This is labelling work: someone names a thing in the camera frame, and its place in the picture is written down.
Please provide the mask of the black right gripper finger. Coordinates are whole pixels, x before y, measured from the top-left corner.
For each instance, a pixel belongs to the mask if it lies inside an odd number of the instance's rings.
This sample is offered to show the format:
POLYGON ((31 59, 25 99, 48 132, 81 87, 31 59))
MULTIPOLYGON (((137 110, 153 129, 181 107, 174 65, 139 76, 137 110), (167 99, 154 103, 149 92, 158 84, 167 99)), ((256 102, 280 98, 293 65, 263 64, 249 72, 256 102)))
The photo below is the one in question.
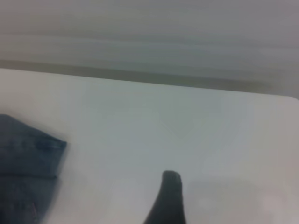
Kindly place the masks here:
POLYGON ((185 224, 183 185, 179 173, 166 170, 145 224, 185 224))

